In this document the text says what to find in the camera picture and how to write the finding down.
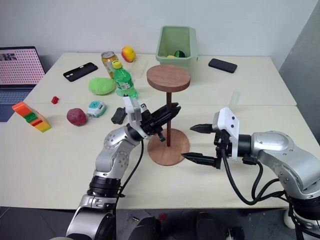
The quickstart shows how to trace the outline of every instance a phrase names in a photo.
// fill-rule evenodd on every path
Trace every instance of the soda bottle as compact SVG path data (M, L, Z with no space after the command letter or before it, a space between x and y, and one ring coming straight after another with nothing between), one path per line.
M138 93L132 82L130 73L128 73L119 60L112 62L112 66L115 69L113 79L117 86L117 94L120 96L128 95L129 97L136 98Z

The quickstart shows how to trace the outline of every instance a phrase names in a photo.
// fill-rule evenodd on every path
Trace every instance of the table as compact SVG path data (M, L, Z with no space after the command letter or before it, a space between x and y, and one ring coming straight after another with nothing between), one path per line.
M131 69L133 63L125 62L121 54L117 54L125 69ZM217 58L238 65L235 73L224 72L208 66L212 56L199 56L196 66L192 70L191 83L188 89L178 92L172 101L191 105L228 105L234 93L240 93L239 105L269 105L295 106L284 81L281 79L270 57L232 57L219 56ZM160 102L165 93L153 89L147 83L146 72L158 65L155 55L138 54L137 59L146 63L142 78L134 80L138 90L138 100L146 102ZM69 82L63 73L92 62L98 70ZM50 103L53 96L60 98L60 103L90 102L102 100L106 103L122 104L121 98L94 96L89 92L89 81L94 77L108 77L108 73L101 61L99 53L64 53L46 73L34 90L28 95L30 103Z
M149 66L157 64L154 55L138 57L147 61L145 71ZM207 63L211 58L199 57L197 64ZM232 110L240 120L241 134L282 131L290 135L299 147L320 159L320 147L294 106L296 102L275 72L270 58L220 59L237 63L239 71L232 75L210 67L204 68L200 64L201 69L195 72L199 73L199 77L191 80L193 91L188 94L177 93L173 99L179 101L182 109L172 120L172 127L187 135L190 151L215 156L214 135L196 133L190 131L189 127L203 121L211 123L214 113L229 104L230 92L239 91L239 105ZM99 70L72 83L62 76L63 72L87 62L94 62ZM250 71L249 66L252 64L255 67ZM124 66L129 69L130 63ZM210 78L212 76L213 80L205 81L205 73ZM41 133L26 124L16 113L0 128L0 206L43 209L75 209L78 206L89 187L95 160L103 147L105 136L118 127L112 124L111 116L116 108L124 105L122 98L114 92L107 96L95 96L87 90L91 78L104 77L106 74L99 54L63 54L25 100L47 117L52 129ZM139 102L146 103L151 112L160 108L160 103L165 104L165 93L161 94L151 88L145 75L134 81L139 91ZM196 97L191 97L191 93L196 93ZM60 98L58 104L50 103L53 96ZM85 110L93 100L106 102L108 109L102 117L90 119L81 127L67 121L69 109ZM139 154L140 146L131 152L123 180L135 166ZM257 167L244 165L242 161L230 161L230 168L238 188L249 198ZM265 167L258 189L275 177ZM276 183L270 191L278 189L281 186ZM124 194L126 197L118 204L121 209L249 207L233 192L223 167L217 170L188 160L174 166L160 166L149 158L146 147L143 160ZM279 208L287 207L287 204L272 198L253 207Z
M1 206L43 209L75 209L78 206L88 189L103 140L116 127L111 123L110 115L117 106L109 106L101 118L91 119L82 127L70 125L66 120L68 109L85 109L86 106L86 103L33 103L32 107L48 118L52 129L41 133L17 114L0 128L0 135L6 136L0 140ZM223 106L208 105L205 110L200 110L204 108L201 105L181 106L180 113L172 120L172 127L187 135L191 152L215 155L214 135L196 133L189 127L202 120L210 123L213 114ZM299 147L320 159L320 147L297 107L239 106L233 111L240 120L240 133L282 131ZM135 166L139 154L140 146L131 152L123 179ZM238 188L249 198L257 167L244 165L239 160L230 161L230 168ZM276 177L267 167L264 170L259 189ZM280 188L276 183L270 189ZM118 204L121 209L249 207L234 193L224 167L217 170L188 160L174 166L160 166L149 158L146 147L142 162L124 194L126 197ZM272 198L253 207L280 208L287 204Z

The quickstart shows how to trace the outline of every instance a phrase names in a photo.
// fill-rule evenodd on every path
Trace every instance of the laptop screen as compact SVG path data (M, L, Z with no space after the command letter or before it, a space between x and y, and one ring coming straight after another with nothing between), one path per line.
M35 85L44 75L34 46L0 47L0 85Z

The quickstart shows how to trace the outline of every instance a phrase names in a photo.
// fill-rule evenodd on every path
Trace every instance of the yellow bottle cap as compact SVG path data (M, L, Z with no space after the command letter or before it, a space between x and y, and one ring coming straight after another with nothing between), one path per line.
M119 60L115 60L112 62L112 67L114 67L115 69L120 69L122 68L122 63Z

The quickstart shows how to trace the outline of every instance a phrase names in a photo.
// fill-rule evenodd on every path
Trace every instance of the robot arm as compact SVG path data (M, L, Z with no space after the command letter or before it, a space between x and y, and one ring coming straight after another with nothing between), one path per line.
M118 199L124 197L121 179L129 165L130 153L141 142L142 154L143 139L152 135L158 134L164 141L162 125L172 120L181 109L178 103L172 103L171 108L165 105L150 113L146 105L140 106L135 98L123 99L129 124L111 131L104 139L89 189L66 233L73 240L116 239L116 207Z
M212 124L198 124L190 129L205 134L215 133L216 157L189 152L182 154L186 159L217 169L220 169L223 159L233 189L249 205L267 197L261 198L262 192L260 199L257 196L253 201L246 200L232 179L227 158L236 160L236 157L241 157L245 164L268 166L284 188L291 210L293 208L291 217L296 228L320 237L320 161L315 156L297 147L291 137L282 132L255 132L251 136L239 134L239 120L227 107L214 115Z

